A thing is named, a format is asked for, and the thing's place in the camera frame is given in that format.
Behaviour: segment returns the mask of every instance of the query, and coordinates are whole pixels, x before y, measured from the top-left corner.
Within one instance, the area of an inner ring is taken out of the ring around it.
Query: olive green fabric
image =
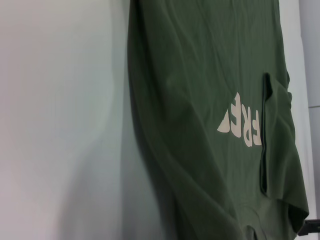
[[[128,68],[179,238],[294,239],[308,204],[278,0],[131,0]]]

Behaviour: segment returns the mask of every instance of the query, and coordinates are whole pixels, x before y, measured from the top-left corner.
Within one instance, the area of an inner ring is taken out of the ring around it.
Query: black object
[[[320,233],[320,220],[305,220],[304,225],[298,232],[298,235],[305,236],[313,233]]]

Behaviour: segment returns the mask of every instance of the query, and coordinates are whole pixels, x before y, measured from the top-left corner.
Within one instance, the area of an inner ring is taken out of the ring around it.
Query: green t-shirt
[[[278,0],[131,0],[128,68],[179,239],[294,239],[308,204]]]

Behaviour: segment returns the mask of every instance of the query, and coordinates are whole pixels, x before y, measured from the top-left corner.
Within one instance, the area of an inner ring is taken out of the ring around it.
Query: wrinkled fabric
[[[278,0],[131,0],[128,70],[179,239],[294,239],[308,204]]]

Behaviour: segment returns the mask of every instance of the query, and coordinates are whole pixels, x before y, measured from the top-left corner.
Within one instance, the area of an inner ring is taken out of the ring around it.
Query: t-shirt
[[[131,0],[128,70],[179,239],[294,239],[309,210],[278,0]]]

